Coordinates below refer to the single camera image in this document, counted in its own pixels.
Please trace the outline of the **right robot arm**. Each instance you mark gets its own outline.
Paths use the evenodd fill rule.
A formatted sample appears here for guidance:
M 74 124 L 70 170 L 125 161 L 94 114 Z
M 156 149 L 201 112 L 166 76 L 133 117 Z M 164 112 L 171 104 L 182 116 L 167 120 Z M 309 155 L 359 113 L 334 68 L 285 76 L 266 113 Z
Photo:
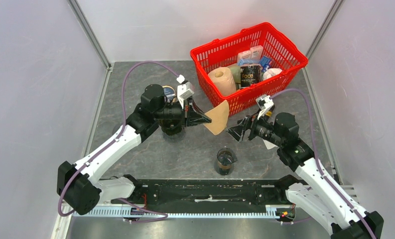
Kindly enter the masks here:
M 279 113 L 273 122 L 264 118 L 246 116 L 226 131 L 235 140 L 242 141 L 249 130 L 249 140 L 262 138 L 268 148 L 278 147 L 280 160 L 301 177 L 309 186 L 305 188 L 295 177 L 279 179 L 274 199 L 288 201 L 303 209 L 316 220 L 332 239 L 379 239 L 384 226 L 383 217 L 368 212 L 356 202 L 327 172 L 314 151 L 299 137 L 299 125 L 289 113 Z

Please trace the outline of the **brown paper coffee filter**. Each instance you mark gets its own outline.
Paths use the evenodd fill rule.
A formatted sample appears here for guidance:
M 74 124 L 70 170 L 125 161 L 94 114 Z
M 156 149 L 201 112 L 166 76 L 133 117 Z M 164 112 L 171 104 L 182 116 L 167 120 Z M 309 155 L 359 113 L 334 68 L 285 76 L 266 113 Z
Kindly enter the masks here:
M 227 126 L 229 117 L 229 103 L 224 100 L 219 105 L 205 113 L 205 116 L 211 119 L 210 123 L 204 123 L 203 126 L 213 135 L 219 135 Z

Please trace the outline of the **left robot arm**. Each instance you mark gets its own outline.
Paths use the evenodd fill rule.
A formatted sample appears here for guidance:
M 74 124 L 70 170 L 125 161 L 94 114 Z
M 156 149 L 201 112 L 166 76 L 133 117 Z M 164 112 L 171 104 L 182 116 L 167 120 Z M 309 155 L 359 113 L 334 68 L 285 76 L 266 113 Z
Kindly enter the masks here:
M 192 90 L 185 84 L 179 85 L 180 94 L 176 102 L 170 102 L 161 85 L 152 84 L 145 88 L 134 112 L 106 140 L 84 158 L 75 163 L 63 162 L 57 172 L 58 213 L 63 212 L 66 202 L 74 212 L 84 215 L 104 201 L 126 199 L 137 203 L 142 198 L 142 189 L 131 177 L 102 180 L 104 173 L 123 155 L 148 139 L 159 127 L 174 129 L 211 123 L 193 101 Z

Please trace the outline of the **dark green glass dripper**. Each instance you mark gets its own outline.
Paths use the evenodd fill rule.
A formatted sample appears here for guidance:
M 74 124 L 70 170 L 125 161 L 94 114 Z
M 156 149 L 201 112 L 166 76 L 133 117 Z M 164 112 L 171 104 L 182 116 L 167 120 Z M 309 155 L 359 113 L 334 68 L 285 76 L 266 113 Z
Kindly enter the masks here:
M 168 136 L 173 136 L 182 132 L 182 122 L 180 119 L 160 119 L 161 130 Z

